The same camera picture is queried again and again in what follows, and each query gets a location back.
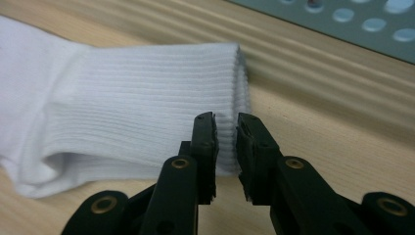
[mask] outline wooden table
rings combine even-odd
[[[415,67],[223,1],[0,0],[0,15],[99,47],[238,41],[253,114],[285,155],[310,161],[360,202],[386,191],[415,204]],[[128,196],[155,180],[91,182],[39,200],[0,170],[0,234],[59,234],[90,195]],[[237,177],[217,179],[200,234],[274,234],[269,208],[245,201]]]

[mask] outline wooden surface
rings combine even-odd
[[[415,204],[415,67],[223,1],[0,0],[0,15],[99,47],[238,41],[253,113],[285,155],[310,161],[340,194],[371,191]],[[0,234],[59,234],[90,195],[129,196],[151,180],[100,181],[32,200],[0,170]],[[267,207],[217,179],[199,234],[274,234]]]

